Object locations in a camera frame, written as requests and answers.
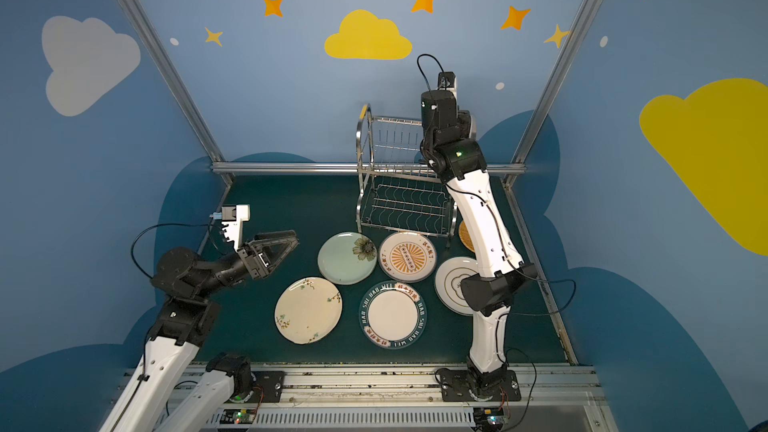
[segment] dish rack shelf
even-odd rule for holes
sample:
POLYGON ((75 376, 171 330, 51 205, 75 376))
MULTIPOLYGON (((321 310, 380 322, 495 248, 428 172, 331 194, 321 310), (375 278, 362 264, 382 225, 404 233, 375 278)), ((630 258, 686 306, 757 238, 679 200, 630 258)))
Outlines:
POLYGON ((420 120, 374 116, 366 104, 357 122, 357 230, 418 232, 450 239, 457 207, 436 174, 421 164, 420 120))

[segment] white cloud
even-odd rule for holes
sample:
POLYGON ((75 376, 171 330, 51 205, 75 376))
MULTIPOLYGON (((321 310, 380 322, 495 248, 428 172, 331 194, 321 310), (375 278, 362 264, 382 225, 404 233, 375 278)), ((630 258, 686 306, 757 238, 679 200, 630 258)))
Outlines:
POLYGON ((56 112, 85 112, 133 72, 141 53, 136 41, 99 19, 79 22, 55 16, 43 25, 43 53, 53 73, 45 94, 56 112))

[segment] cloud decal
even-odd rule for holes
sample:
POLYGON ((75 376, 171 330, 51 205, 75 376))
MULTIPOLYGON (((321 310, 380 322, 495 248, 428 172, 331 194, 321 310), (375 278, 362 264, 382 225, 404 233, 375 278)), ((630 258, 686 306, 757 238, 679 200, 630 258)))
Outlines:
POLYGON ((768 255, 768 86, 725 79, 686 99, 659 96, 640 128, 728 235, 768 255))
POLYGON ((72 117, 85 112, 139 65, 136 41, 90 18, 79 22, 55 16, 43 26, 43 53, 53 73, 45 94, 56 112, 72 117))
POLYGON ((341 21, 339 33, 326 39, 326 53, 337 59, 397 60, 408 57, 412 49, 394 22, 368 10, 350 12, 341 21))

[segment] yellow cloud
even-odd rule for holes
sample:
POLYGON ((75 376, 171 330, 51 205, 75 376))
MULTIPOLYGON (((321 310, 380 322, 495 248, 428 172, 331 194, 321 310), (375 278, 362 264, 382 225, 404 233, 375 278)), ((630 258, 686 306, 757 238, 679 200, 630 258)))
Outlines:
POLYGON ((404 59, 411 49, 413 45, 394 22, 368 10, 350 12, 341 21, 339 33, 326 39, 326 53, 337 59, 404 59))
POLYGON ((768 255, 768 86, 725 79, 659 96, 640 128, 728 235, 768 255))

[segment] white plate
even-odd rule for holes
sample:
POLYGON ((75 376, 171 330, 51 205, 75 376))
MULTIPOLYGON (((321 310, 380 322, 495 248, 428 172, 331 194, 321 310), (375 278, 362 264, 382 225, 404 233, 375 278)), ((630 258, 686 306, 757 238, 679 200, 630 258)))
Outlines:
POLYGON ((317 266, 322 276, 334 284, 356 284, 376 267, 376 245, 357 232, 336 234, 320 248, 317 266))
POLYGON ((396 281, 374 285, 362 298, 360 327, 382 348, 408 347, 424 332, 427 310, 410 285, 396 281))
POLYGON ((435 246, 424 235, 398 232, 385 238, 379 247, 379 264, 397 281, 418 282, 435 269, 435 246))
POLYGON ((341 294, 324 278, 308 277, 288 287, 275 306, 277 330, 295 344, 317 342, 341 317, 341 294))
POLYGON ((472 315, 474 312, 467 305, 459 286, 461 281, 478 272, 478 262, 469 257, 451 257, 440 264, 435 273, 435 290, 437 296, 447 308, 461 315, 472 315))

